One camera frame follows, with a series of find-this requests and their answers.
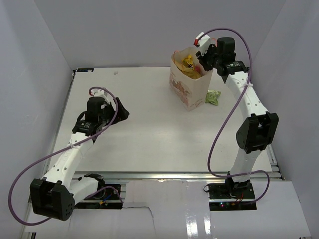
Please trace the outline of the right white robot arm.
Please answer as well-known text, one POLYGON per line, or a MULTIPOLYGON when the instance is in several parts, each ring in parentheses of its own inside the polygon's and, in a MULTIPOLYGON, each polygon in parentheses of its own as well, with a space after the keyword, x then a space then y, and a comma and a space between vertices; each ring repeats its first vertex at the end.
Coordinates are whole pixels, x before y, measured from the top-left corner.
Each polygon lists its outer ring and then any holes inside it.
POLYGON ((236 99, 244 119, 236 132, 238 153, 225 178, 226 195, 238 198, 251 185, 253 166, 263 150, 272 143, 279 117, 261 103, 249 80, 249 68, 236 60, 235 40, 221 37, 214 44, 208 35, 198 36, 194 45, 199 51, 196 57, 205 71, 217 70, 217 74, 236 99))

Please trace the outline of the yellow candy packet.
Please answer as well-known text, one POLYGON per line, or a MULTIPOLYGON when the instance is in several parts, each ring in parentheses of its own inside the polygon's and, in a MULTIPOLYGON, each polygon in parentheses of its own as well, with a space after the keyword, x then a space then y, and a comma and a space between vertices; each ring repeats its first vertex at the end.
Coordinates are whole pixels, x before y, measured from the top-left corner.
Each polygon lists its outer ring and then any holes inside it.
POLYGON ((193 62, 193 57, 191 54, 188 54, 184 59, 183 59, 183 65, 187 68, 190 68, 190 69, 195 69, 195 65, 194 65, 194 62, 193 62))

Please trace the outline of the green snack packet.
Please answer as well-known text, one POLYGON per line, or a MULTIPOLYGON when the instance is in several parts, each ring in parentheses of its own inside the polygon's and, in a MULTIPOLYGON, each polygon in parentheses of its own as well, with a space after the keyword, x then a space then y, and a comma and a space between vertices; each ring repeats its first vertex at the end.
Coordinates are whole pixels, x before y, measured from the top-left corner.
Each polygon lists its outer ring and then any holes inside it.
POLYGON ((205 97, 205 103, 210 103, 212 105, 219 105, 218 98, 221 96, 220 91, 216 90, 208 90, 206 97, 205 97))

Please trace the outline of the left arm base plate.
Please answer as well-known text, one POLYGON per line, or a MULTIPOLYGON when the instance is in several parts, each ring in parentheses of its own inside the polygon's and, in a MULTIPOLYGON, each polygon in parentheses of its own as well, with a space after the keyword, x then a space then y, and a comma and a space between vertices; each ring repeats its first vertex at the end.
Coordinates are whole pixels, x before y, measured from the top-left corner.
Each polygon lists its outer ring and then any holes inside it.
POLYGON ((101 209, 101 210, 120 210, 122 208, 122 203, 116 193, 118 191, 121 194, 120 184, 107 185, 114 187, 115 189, 107 188, 99 192, 97 195, 86 199, 78 203, 76 209, 101 209))

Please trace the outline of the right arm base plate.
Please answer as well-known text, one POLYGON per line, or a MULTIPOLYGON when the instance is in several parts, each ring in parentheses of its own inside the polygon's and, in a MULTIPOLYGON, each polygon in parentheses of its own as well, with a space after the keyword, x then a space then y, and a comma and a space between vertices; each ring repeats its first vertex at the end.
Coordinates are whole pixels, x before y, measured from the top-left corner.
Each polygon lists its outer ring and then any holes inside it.
POLYGON ((203 191, 208 194, 211 212, 257 210, 256 203, 250 203, 255 200, 252 185, 230 192, 225 183, 211 183, 206 184, 203 191))

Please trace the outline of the red snack packet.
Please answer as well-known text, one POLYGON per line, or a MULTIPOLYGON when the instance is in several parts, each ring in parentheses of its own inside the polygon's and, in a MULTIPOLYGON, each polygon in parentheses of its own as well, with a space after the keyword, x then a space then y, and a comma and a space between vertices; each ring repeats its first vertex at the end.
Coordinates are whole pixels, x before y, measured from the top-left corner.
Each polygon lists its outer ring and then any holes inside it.
POLYGON ((199 74, 201 74, 201 68, 199 65, 194 65, 194 70, 198 72, 199 74))

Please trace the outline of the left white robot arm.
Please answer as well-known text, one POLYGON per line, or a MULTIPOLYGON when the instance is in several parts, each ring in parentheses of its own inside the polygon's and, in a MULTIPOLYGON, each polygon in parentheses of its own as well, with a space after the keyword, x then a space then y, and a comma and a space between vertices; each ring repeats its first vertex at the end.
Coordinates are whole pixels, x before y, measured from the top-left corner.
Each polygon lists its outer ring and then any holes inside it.
POLYGON ((90 97, 86 111, 82 112, 72 129, 69 149, 61 153, 53 167, 42 177, 30 184, 32 209, 35 214, 66 221, 76 204, 87 197, 99 199, 105 194, 102 176, 87 174, 72 183, 74 173, 88 150, 97 140, 97 133, 107 126, 126 120, 129 112, 119 98, 117 108, 105 97, 90 97))

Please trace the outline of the large brown snack bag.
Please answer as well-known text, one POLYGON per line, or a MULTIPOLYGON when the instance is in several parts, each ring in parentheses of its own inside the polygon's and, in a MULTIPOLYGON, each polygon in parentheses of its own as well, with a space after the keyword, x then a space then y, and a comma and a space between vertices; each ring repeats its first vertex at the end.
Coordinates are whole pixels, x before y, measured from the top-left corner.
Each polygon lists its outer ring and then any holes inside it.
POLYGON ((197 72, 196 70, 192 69, 192 68, 188 68, 188 67, 181 67, 179 68, 179 70, 186 76, 192 78, 192 79, 198 79, 200 77, 202 77, 202 75, 197 72))

